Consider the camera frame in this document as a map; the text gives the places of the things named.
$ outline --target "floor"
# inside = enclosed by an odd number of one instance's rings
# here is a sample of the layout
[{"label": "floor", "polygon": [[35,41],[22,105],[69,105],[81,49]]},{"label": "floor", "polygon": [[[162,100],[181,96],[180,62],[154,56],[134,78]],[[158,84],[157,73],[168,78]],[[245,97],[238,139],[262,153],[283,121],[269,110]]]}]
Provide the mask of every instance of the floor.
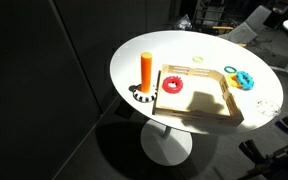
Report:
[{"label": "floor", "polygon": [[[269,65],[288,62],[288,37],[282,31],[267,31],[249,50]],[[140,133],[147,119],[129,108],[120,97],[112,103],[97,126],[89,133],[55,180],[234,180],[254,164],[239,150],[241,142],[253,139],[264,155],[288,144],[288,136],[274,122],[288,116],[288,74],[276,71],[284,91],[282,113],[253,131],[232,135],[192,134],[193,149],[183,163],[165,167],[144,153]],[[265,179],[263,176],[252,178]]]}]

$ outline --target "orange cylinder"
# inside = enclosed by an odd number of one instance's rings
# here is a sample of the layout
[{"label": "orange cylinder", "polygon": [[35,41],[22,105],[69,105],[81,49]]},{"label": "orange cylinder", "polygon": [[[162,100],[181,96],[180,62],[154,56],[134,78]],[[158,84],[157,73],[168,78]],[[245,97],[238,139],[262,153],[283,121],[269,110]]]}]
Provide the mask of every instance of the orange cylinder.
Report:
[{"label": "orange cylinder", "polygon": [[144,52],[141,54],[142,93],[150,92],[151,71],[152,71],[152,54],[149,52]]}]

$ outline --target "wooden tray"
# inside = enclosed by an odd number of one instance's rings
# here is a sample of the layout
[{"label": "wooden tray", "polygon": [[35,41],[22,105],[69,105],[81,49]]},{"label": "wooden tray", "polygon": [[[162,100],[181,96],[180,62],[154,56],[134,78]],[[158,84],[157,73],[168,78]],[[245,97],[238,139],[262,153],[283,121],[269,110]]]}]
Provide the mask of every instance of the wooden tray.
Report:
[{"label": "wooden tray", "polygon": [[[179,93],[170,94],[162,88],[169,76],[181,78],[183,89]],[[215,70],[165,64],[158,80],[153,114],[230,126],[237,126],[244,119],[224,75]]]}]

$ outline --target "table base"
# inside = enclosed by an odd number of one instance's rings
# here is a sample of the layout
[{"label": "table base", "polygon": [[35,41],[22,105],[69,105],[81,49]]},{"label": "table base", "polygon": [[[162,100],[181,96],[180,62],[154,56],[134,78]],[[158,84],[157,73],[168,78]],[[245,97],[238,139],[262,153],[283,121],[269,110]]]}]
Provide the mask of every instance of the table base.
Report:
[{"label": "table base", "polygon": [[147,156],[164,166],[182,163],[190,155],[193,145],[190,133],[164,126],[154,120],[149,120],[144,125],[141,143]]}]

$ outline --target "red ring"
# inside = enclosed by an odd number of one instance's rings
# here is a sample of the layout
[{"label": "red ring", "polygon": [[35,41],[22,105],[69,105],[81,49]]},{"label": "red ring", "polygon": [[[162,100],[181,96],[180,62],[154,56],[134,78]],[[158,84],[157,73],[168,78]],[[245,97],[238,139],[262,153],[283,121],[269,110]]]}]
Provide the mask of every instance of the red ring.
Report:
[{"label": "red ring", "polygon": [[[169,83],[174,83],[175,87],[169,86]],[[176,94],[180,92],[181,89],[183,88],[183,82],[177,76],[170,76],[164,79],[162,87],[166,92],[171,93],[171,94]]]}]

